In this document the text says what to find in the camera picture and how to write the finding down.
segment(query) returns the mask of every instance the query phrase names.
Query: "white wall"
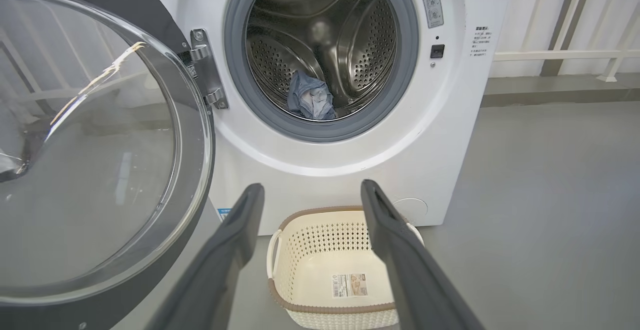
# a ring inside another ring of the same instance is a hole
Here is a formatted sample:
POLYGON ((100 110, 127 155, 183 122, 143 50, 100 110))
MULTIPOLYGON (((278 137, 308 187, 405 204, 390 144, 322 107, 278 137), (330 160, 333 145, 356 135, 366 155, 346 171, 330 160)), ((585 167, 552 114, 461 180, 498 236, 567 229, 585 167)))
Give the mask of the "white wall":
MULTIPOLYGON (((556 26, 560 8, 564 0, 541 0, 540 13, 532 25, 530 40, 526 48, 522 48, 526 28, 531 18, 535 0, 510 0, 509 8, 503 23, 498 41, 498 52, 514 52, 526 50, 547 50, 556 26)), ((603 25, 596 49, 615 49, 617 42, 631 18, 631 14, 639 0, 612 0, 611 13, 603 25)), ((587 0, 580 16, 569 49, 586 50, 606 0, 587 0)), ((631 46, 640 48, 640 36, 631 46)), ((560 74, 602 73, 608 59, 570 59, 564 60, 560 74)), ((540 74, 543 61, 501 61, 494 62, 490 77, 519 77, 540 74)), ((640 58, 625 59, 619 72, 640 71, 640 58)))

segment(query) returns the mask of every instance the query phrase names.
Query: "metal hinge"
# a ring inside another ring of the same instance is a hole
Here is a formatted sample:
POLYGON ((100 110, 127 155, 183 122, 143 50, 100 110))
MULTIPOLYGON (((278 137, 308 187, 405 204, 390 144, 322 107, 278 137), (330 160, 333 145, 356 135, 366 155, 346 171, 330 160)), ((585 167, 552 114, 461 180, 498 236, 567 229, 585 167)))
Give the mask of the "metal hinge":
POLYGON ((227 95, 222 87, 215 59, 213 59, 213 50, 206 34, 207 31, 194 29, 191 33, 193 49, 180 53, 180 59, 187 66, 192 78, 202 78, 204 81, 206 88, 201 89, 204 100, 217 109, 228 109, 227 95), (198 64, 200 72, 196 71, 196 64, 198 64))

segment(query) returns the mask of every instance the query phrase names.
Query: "blue cloth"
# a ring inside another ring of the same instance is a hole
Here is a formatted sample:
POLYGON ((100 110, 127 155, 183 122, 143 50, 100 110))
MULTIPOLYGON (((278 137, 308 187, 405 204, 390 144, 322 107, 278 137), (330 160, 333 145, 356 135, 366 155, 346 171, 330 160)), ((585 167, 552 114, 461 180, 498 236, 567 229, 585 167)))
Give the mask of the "blue cloth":
POLYGON ((286 105, 293 114, 313 120, 336 118, 334 96, 329 92, 327 83, 295 71, 288 89, 286 105))

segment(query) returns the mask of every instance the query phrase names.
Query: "washing machine door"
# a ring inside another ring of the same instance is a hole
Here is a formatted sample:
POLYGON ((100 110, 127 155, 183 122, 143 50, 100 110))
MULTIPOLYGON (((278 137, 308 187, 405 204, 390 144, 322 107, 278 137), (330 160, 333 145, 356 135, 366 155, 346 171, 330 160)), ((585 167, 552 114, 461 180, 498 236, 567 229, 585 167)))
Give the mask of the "washing machine door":
POLYGON ((108 329, 206 201, 210 53, 159 0, 0 0, 0 14, 0 328, 108 329))

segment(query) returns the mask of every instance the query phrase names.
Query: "laundry basket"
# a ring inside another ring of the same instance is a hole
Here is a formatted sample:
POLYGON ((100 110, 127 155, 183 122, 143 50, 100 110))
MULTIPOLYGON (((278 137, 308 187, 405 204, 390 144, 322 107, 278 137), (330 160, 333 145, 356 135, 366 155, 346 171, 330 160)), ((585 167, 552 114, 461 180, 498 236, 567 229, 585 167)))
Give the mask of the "laundry basket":
POLYGON ((274 300, 304 328, 366 330, 398 322, 387 268, 371 250, 362 207, 288 217, 269 242, 267 276, 274 300))

